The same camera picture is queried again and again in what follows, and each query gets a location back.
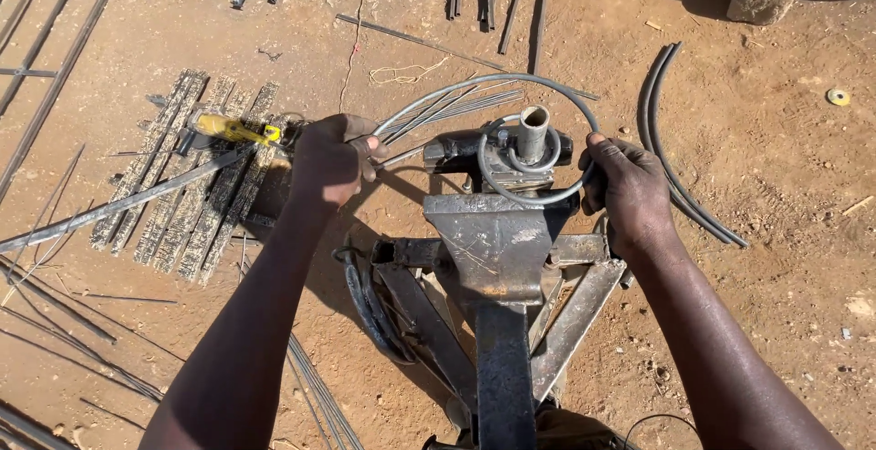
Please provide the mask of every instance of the steel pipe mounted on vise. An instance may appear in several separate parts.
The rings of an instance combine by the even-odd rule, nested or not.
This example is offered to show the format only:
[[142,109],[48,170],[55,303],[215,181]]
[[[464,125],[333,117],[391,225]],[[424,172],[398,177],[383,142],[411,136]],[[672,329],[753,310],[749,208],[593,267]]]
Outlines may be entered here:
[[532,165],[542,160],[549,122],[550,113],[543,106],[530,106],[520,113],[517,154],[523,164]]

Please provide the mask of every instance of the wood chip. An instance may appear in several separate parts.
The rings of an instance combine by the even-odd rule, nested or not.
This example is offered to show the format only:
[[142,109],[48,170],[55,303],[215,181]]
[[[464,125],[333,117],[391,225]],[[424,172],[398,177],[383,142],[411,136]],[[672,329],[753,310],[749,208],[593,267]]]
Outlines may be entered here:
[[849,214],[851,214],[851,213],[854,212],[855,210],[860,209],[861,207],[867,205],[867,203],[869,203],[870,200],[872,200],[872,199],[873,199],[873,196],[870,195],[870,197],[867,197],[867,198],[865,198],[864,200],[861,200],[861,201],[858,202],[857,204],[853,205],[852,207],[849,207],[848,209],[844,210],[844,211],[843,211],[843,215],[844,215],[844,216],[848,216]]

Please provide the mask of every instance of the vise stand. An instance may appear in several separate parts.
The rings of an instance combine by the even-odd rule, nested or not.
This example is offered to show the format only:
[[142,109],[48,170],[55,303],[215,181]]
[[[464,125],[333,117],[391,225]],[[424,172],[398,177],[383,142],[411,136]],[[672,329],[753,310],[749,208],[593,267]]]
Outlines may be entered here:
[[[516,126],[490,125],[480,154],[480,130],[439,135],[425,147],[429,172],[467,173],[474,190],[424,198],[423,215],[440,239],[377,241],[362,271],[349,243],[335,253],[378,349],[399,363],[422,362],[465,406],[472,444],[482,450],[535,448],[535,408],[626,269],[610,257],[604,230],[561,234],[580,207],[577,192],[541,205],[492,192],[481,167],[515,195],[545,197],[559,193],[553,166],[572,159],[571,139],[553,128],[546,147],[544,108],[514,118]],[[520,171],[521,162],[541,171]],[[474,362],[447,299],[474,332]],[[433,440],[424,448],[463,448]]]

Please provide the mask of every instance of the left hand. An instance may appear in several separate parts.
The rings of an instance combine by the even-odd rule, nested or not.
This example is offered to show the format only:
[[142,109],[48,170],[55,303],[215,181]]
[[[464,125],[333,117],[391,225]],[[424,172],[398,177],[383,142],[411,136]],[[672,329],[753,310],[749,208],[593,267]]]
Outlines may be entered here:
[[373,182],[368,158],[386,157],[388,150],[370,135],[373,121],[336,114],[308,125],[295,143],[291,198],[311,196],[344,205],[362,189],[361,178]]

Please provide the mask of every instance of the right hand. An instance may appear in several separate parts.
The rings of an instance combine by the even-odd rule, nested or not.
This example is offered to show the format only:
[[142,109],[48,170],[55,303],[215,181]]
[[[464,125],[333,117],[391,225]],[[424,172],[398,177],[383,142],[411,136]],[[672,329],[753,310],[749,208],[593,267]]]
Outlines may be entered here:
[[609,246],[625,260],[661,253],[678,241],[669,206],[669,186],[656,155],[629,142],[593,132],[578,167],[594,172],[584,182],[582,209],[608,212]]

